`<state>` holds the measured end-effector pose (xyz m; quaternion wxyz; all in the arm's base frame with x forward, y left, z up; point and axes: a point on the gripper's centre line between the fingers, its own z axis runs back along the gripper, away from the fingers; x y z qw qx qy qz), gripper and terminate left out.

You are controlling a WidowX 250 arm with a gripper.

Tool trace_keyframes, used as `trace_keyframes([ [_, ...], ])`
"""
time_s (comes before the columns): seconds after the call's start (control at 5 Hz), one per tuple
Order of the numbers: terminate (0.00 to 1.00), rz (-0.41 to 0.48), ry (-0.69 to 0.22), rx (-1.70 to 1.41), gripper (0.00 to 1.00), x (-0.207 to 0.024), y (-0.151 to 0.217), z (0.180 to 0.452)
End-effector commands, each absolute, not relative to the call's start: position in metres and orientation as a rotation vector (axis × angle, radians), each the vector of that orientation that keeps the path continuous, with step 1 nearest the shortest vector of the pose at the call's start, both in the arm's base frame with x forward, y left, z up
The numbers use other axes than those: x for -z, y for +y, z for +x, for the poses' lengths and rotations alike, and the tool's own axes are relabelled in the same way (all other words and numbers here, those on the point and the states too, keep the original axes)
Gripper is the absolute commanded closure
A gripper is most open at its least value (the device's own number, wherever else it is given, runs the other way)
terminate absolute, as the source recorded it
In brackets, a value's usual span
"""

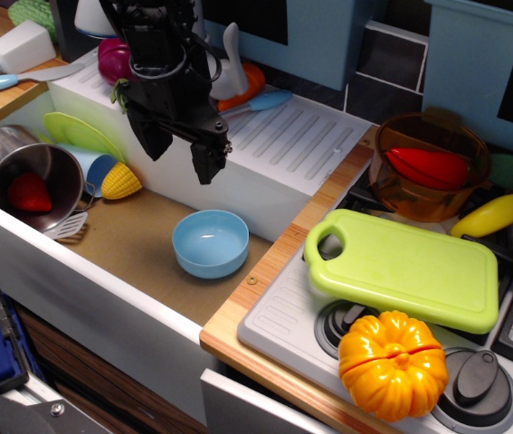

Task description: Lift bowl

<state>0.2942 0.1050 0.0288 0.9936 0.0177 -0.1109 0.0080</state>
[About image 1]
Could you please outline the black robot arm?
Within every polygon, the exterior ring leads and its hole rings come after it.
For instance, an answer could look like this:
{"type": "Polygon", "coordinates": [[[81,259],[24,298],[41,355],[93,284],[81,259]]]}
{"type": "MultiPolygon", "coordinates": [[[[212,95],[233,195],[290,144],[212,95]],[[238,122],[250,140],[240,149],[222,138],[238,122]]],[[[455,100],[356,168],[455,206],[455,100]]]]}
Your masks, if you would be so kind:
{"type": "Polygon", "coordinates": [[[213,48],[193,27],[192,1],[103,1],[101,8],[130,50],[130,80],[120,80],[113,98],[127,114],[140,145],[158,160],[174,137],[190,144],[200,184],[224,169],[231,152],[228,125],[210,100],[222,66],[211,68],[213,48]]]}

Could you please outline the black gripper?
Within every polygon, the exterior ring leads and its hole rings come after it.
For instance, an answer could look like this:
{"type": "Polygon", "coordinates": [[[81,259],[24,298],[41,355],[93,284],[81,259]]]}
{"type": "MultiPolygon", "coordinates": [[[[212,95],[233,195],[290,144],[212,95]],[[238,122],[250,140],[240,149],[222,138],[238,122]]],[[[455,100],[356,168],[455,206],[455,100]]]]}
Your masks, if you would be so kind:
{"type": "Polygon", "coordinates": [[[157,161],[173,137],[192,143],[192,162],[200,184],[210,184],[231,153],[227,126],[210,102],[213,78],[206,42],[131,42],[135,79],[124,90],[128,121],[146,154],[157,161]]]}

